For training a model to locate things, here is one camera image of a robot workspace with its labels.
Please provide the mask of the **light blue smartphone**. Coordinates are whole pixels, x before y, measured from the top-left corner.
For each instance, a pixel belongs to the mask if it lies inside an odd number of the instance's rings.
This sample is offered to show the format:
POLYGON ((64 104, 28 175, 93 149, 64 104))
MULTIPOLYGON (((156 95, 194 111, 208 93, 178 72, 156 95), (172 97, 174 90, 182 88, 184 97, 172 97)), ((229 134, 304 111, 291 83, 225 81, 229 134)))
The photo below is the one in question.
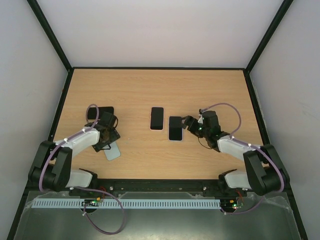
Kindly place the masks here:
POLYGON ((121 152, 118 148, 117 143, 114 141, 110 145, 107 145, 104 149, 105 157, 108 161, 115 160, 121 156, 121 152))

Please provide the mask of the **black phone case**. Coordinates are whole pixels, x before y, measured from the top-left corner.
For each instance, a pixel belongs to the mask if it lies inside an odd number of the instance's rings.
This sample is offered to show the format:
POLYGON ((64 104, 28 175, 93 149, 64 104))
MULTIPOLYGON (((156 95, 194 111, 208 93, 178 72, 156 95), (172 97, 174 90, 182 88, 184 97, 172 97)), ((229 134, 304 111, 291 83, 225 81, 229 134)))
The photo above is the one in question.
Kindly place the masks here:
MULTIPOLYGON (((101 118, 103 113, 114 113, 114 107, 113 106, 100 106, 98 107, 98 119, 101 118)), ((86 119, 87 120, 95 120, 97 117, 97 108, 96 107, 89 107, 86 111, 86 119)))

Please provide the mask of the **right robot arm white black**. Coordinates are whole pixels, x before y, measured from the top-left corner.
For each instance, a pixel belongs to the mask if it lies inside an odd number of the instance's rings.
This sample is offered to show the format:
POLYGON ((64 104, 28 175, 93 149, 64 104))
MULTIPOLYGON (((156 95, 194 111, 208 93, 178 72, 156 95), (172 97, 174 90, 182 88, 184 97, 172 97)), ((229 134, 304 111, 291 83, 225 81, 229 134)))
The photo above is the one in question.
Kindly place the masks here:
POLYGON ((207 148, 228 154, 244 162, 245 170, 229 170, 219 175, 218 191, 229 196, 235 189, 251 190, 259 196, 282 192, 290 183, 289 174, 271 144, 255 145, 236 139, 221 130, 215 111, 205 111, 200 119, 182 118, 182 127, 197 138, 205 139, 207 148))

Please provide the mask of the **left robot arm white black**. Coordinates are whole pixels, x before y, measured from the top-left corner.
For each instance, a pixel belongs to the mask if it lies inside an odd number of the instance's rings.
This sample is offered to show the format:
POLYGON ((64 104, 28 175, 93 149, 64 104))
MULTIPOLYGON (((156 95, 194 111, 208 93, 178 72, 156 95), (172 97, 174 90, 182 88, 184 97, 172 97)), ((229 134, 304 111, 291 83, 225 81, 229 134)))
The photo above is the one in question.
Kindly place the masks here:
POLYGON ((59 141, 43 141, 35 154, 28 172, 28 181, 37 184, 40 191, 60 192, 65 188, 87 188, 94 173, 89 170, 72 170, 72 160, 92 147, 95 152, 112 149, 121 136, 117 132, 118 118, 109 112, 102 113, 94 122, 87 123, 79 132, 59 141))

